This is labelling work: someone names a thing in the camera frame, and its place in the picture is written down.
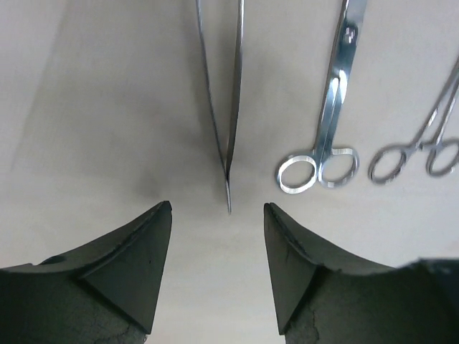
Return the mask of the steel surgical forceps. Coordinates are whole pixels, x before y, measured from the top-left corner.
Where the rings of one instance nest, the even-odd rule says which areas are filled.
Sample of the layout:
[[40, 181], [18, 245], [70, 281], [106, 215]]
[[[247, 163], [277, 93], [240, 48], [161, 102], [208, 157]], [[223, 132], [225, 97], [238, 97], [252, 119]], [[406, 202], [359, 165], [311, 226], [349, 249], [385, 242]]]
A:
[[[275, 173], [277, 185], [286, 194], [303, 193], [316, 182], [324, 188], [345, 186], [359, 171], [358, 152], [350, 147], [334, 148], [333, 139], [336, 134], [339, 115], [346, 99], [366, 4], [366, 1], [360, 0], [343, 1], [341, 4], [314, 146], [311, 150], [302, 150], [284, 158], [279, 163]], [[327, 179], [325, 177], [327, 163], [332, 158], [341, 156], [351, 157], [350, 168], [337, 179]], [[303, 183], [289, 186], [284, 183], [283, 177], [288, 168], [296, 163], [307, 163], [312, 166], [312, 171]]]

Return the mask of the beige cloth wrap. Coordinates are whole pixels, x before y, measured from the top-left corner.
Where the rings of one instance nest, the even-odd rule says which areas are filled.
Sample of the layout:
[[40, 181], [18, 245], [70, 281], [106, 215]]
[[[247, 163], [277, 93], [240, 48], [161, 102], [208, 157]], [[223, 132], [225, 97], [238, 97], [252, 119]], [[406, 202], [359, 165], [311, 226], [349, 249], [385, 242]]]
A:
[[281, 343], [262, 208], [385, 265], [458, 256], [458, 174], [426, 153], [390, 184], [374, 154], [412, 140], [458, 57], [456, 1], [369, 1], [334, 138], [355, 178], [283, 193], [315, 140], [340, 1], [246, 1], [230, 189], [236, 1], [1, 3], [1, 265], [37, 264], [160, 201], [173, 211], [150, 343]]

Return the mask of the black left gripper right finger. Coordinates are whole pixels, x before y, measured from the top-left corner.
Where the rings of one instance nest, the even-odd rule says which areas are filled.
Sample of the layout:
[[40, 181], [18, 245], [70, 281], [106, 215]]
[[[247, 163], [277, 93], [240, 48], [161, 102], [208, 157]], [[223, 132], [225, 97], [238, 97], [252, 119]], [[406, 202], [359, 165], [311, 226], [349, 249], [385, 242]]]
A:
[[287, 343], [456, 343], [458, 261], [388, 267], [301, 226], [274, 203], [264, 236]]

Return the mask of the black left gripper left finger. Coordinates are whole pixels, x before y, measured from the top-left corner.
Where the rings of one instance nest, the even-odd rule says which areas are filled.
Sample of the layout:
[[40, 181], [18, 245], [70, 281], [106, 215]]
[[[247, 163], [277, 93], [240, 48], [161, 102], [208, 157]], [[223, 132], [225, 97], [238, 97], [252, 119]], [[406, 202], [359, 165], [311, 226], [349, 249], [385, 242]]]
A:
[[3, 343], [144, 343], [171, 237], [162, 201], [133, 221], [40, 264], [1, 270]]

